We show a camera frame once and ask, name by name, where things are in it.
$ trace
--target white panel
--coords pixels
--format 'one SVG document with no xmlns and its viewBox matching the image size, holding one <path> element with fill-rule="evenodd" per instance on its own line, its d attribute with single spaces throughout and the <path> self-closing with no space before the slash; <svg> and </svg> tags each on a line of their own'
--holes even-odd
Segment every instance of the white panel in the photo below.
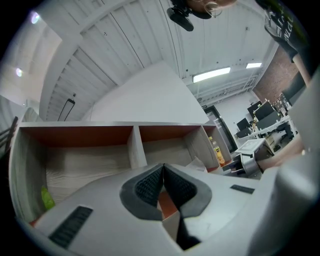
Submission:
<svg viewBox="0 0 320 256">
<path fill-rule="evenodd" d="M 0 132 L 2 132 L 11 127 L 15 117 L 20 119 L 25 108 L 0 95 L 0 110 Z"/>
<path fill-rule="evenodd" d="M 115 83 L 81 49 L 78 49 L 56 82 L 46 120 L 56 121 L 67 99 L 74 98 L 73 94 L 76 94 L 75 105 L 66 120 L 81 120 L 93 104 L 115 86 Z"/>
<path fill-rule="evenodd" d="M 251 90 L 274 51 L 263 11 L 251 2 L 239 0 L 208 20 L 190 15 L 194 30 L 187 32 L 168 17 L 170 0 L 60 0 L 56 9 L 66 26 L 62 21 L 53 25 L 59 23 L 59 33 L 79 38 L 76 52 L 53 84 L 48 120 L 56 118 L 61 102 L 73 93 L 76 107 L 69 118 L 77 119 L 116 86 L 161 60 L 202 98 L 201 105 Z M 262 67 L 246 69 L 252 61 L 262 62 Z M 229 74 L 191 82 L 192 75 L 224 67 L 231 67 Z"/>
<path fill-rule="evenodd" d="M 90 120 L 204 124 L 209 119 L 177 74 L 162 61 L 105 95 L 94 105 Z"/>
<path fill-rule="evenodd" d="M 139 126 L 133 126 L 131 134 L 127 141 L 127 147 L 130 159 L 130 166 L 132 169 L 144 167 L 147 165 L 144 147 L 141 141 Z"/>
<path fill-rule="evenodd" d="M 61 30 L 74 30 L 78 23 L 61 4 L 61 1 L 46 1 L 37 12 L 40 14 L 50 28 L 52 28 L 60 37 Z"/>
</svg>

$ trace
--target yellow bottle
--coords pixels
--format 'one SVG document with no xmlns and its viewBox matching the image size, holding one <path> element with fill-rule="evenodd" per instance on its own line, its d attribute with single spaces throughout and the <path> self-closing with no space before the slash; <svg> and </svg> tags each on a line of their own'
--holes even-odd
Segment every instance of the yellow bottle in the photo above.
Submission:
<svg viewBox="0 0 320 256">
<path fill-rule="evenodd" d="M 212 137 L 209 137 L 209 140 L 211 141 L 213 145 L 213 149 L 215 151 L 216 157 L 218 158 L 219 164 L 224 165 L 225 164 L 225 159 L 220 151 L 220 147 L 218 146 L 217 142 L 215 142 Z"/>
</svg>

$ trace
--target black rubber pad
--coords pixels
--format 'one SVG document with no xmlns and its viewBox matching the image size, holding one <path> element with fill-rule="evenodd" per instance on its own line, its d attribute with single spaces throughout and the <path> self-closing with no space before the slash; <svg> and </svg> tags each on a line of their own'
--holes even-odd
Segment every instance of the black rubber pad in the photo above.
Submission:
<svg viewBox="0 0 320 256">
<path fill-rule="evenodd" d="M 63 248 L 68 248 L 92 211 L 90 208 L 78 206 L 49 236 L 49 239 Z"/>
<path fill-rule="evenodd" d="M 239 186 L 239 185 L 232 185 L 230 187 L 230 189 L 238 190 L 238 191 L 248 193 L 248 194 L 252 194 L 255 191 L 254 188 L 250 188 L 250 187 L 246 187 L 246 186 Z"/>
<path fill-rule="evenodd" d="M 164 186 L 183 218 L 199 216 L 210 203 L 212 191 L 201 180 L 169 164 L 163 169 Z"/>
<path fill-rule="evenodd" d="M 163 163 L 139 174 L 123 184 L 120 199 L 123 206 L 142 220 L 162 221 L 157 209 L 160 191 L 164 184 Z"/>
</svg>

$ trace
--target ceiling light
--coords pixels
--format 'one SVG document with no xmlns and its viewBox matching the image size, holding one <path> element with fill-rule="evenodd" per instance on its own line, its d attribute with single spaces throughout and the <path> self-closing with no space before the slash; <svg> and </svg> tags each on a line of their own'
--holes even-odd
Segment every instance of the ceiling light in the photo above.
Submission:
<svg viewBox="0 0 320 256">
<path fill-rule="evenodd" d="M 18 77 L 21 77 L 21 76 L 22 76 L 22 70 L 21 70 L 20 68 L 17 68 L 17 69 L 15 70 L 15 73 L 16 73 L 16 75 L 17 75 Z"/>
<path fill-rule="evenodd" d="M 260 68 L 262 63 L 248 63 L 248 65 L 246 65 L 246 69 L 251 69 L 251 68 Z"/>
<path fill-rule="evenodd" d="M 31 23 L 36 24 L 39 19 L 40 19 L 40 15 L 38 13 L 34 12 L 31 17 Z"/>
<path fill-rule="evenodd" d="M 68 98 L 64 104 L 64 107 L 60 113 L 60 116 L 58 118 L 58 121 L 66 121 L 70 111 L 72 110 L 72 108 L 74 107 L 75 102 Z"/>
<path fill-rule="evenodd" d="M 196 82 L 208 79 L 208 78 L 213 78 L 216 76 L 227 74 L 230 72 L 230 70 L 231 70 L 231 67 L 226 67 L 226 68 L 221 68 L 221 69 L 209 71 L 209 72 L 202 73 L 202 74 L 197 74 L 192 77 L 192 81 L 194 83 L 196 83 Z"/>
</svg>

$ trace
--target white ceiling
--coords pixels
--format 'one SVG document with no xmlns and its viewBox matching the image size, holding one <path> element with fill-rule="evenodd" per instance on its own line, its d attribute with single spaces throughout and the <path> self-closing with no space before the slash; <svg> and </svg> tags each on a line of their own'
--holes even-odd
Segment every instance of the white ceiling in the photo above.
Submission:
<svg viewBox="0 0 320 256">
<path fill-rule="evenodd" d="M 164 60 L 201 105 L 251 90 L 277 46 L 264 30 L 254 0 L 239 0 L 217 18 L 191 16 L 187 32 L 166 15 L 169 0 L 61 0 L 39 10 L 61 37 L 44 81 L 40 115 L 56 121 L 68 98 L 76 105 L 68 121 L 141 69 Z M 248 62 L 261 68 L 245 69 Z M 198 83 L 192 75 L 231 67 L 231 72 Z"/>
<path fill-rule="evenodd" d="M 19 104 L 40 102 L 49 63 L 60 44 L 59 36 L 44 22 L 30 17 L 12 39 L 1 60 L 0 94 Z M 16 75 L 16 69 L 22 76 Z"/>
</svg>

